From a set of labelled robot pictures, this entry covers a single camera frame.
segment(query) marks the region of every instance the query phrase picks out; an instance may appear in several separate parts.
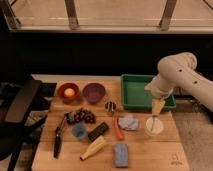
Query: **wooden table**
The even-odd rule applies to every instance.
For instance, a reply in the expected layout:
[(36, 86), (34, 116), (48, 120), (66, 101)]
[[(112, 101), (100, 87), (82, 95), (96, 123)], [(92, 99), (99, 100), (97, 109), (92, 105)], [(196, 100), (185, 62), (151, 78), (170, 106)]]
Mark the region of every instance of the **wooden table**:
[[(80, 88), (90, 83), (90, 80), (74, 81)], [(83, 97), (70, 103), (63, 102), (55, 95), (53, 98), (47, 121), (44, 125), (34, 162), (33, 171), (113, 171), (120, 170), (113, 163), (113, 145), (118, 141), (114, 134), (113, 117), (106, 113), (104, 105), (112, 100), (117, 104), (117, 115), (124, 116), (132, 113), (139, 119), (140, 129), (136, 132), (123, 131), (125, 140), (122, 141), (128, 146), (129, 168), (131, 171), (189, 171), (187, 159), (181, 144), (180, 137), (172, 118), (171, 112), (163, 113), (160, 119), (164, 124), (164, 131), (150, 137), (145, 133), (144, 126), (150, 113), (125, 111), (120, 100), (120, 81), (92, 81), (103, 84), (106, 88), (106, 95), (97, 104), (89, 104)], [(64, 82), (59, 82), (56, 89)], [(89, 145), (87, 141), (77, 141), (71, 134), (71, 127), (67, 126), (63, 133), (63, 143), (58, 159), (53, 158), (53, 144), (56, 126), (60, 123), (63, 114), (79, 108), (91, 110), (97, 118), (96, 124), (87, 124), (88, 131), (105, 121), (110, 129), (104, 134), (108, 145), (94, 156), (85, 161), (79, 159)]]

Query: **knife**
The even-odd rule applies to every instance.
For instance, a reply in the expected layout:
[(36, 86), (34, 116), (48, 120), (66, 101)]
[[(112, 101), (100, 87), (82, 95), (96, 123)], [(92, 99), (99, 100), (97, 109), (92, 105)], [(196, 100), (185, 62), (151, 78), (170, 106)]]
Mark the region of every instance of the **knife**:
[(55, 143), (54, 143), (54, 158), (58, 158), (61, 149), (61, 136), (60, 134), (56, 134)]

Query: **small toy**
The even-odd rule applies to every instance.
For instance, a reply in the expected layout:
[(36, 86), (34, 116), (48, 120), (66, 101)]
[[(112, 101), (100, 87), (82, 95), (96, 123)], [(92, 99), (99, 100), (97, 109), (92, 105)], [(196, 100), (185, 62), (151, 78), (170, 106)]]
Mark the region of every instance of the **small toy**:
[(105, 109), (107, 110), (108, 115), (112, 116), (115, 112), (116, 104), (112, 101), (109, 101), (105, 104)]
[(105, 122), (102, 122), (99, 126), (97, 126), (88, 134), (89, 140), (93, 142), (96, 138), (98, 138), (108, 129), (109, 129), (109, 126)]
[(83, 120), (86, 123), (91, 123), (91, 124), (96, 122), (95, 115), (87, 109), (81, 108), (73, 112), (73, 115), (74, 115), (74, 120), (76, 123), (81, 122)]
[(114, 117), (114, 128), (115, 128), (115, 135), (118, 138), (118, 140), (124, 140), (124, 136), (121, 133), (121, 130), (118, 126), (118, 117), (117, 116)]
[(119, 126), (127, 131), (135, 131), (139, 127), (138, 119), (133, 118), (133, 115), (129, 114), (125, 117), (118, 119)]
[(100, 149), (102, 149), (106, 145), (106, 140), (101, 135), (99, 136), (92, 144), (87, 147), (87, 150), (84, 154), (81, 155), (80, 159), (86, 160), (88, 157), (97, 153)]
[(64, 90), (65, 98), (72, 98), (75, 95), (75, 91), (72, 88), (67, 88)]
[(61, 134), (63, 132), (63, 129), (66, 123), (68, 124), (73, 123), (71, 119), (71, 113), (64, 114), (63, 119), (61, 120), (60, 124), (57, 126), (55, 130), (55, 142), (54, 142), (54, 152), (53, 152), (54, 158), (58, 158), (58, 155), (61, 149)]
[(74, 123), (75, 123), (74, 117), (73, 117), (73, 115), (72, 115), (72, 113), (71, 113), (71, 112), (69, 112), (69, 113), (65, 113), (64, 115), (65, 115), (65, 117), (66, 117), (66, 121), (67, 121), (67, 123), (68, 123), (69, 125), (71, 125), (71, 124), (74, 124)]
[(126, 144), (117, 143), (114, 145), (114, 163), (115, 167), (128, 167), (128, 151)]

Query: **black wall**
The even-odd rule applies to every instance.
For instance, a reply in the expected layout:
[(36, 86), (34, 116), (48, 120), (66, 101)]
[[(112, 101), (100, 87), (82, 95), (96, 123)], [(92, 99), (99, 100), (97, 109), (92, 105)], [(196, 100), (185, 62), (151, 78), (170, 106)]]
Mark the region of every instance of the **black wall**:
[(160, 58), (189, 51), (213, 74), (213, 35), (10, 33), (0, 20), (1, 58), (13, 51), (32, 73), (156, 74)]
[(19, 53), (16, 52), (13, 37), (10, 34), (0, 11), (0, 83), (23, 83), (31, 79), (24, 67)]

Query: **carrot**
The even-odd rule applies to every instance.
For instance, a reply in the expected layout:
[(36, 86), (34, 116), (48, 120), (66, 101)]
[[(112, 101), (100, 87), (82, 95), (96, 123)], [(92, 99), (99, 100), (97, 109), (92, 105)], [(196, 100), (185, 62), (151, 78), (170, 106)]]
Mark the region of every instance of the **carrot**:
[(118, 126), (118, 117), (117, 116), (114, 117), (114, 127), (115, 127), (115, 135), (116, 135), (116, 137), (119, 140), (124, 140), (124, 136), (121, 133), (121, 130), (120, 130), (119, 126)]

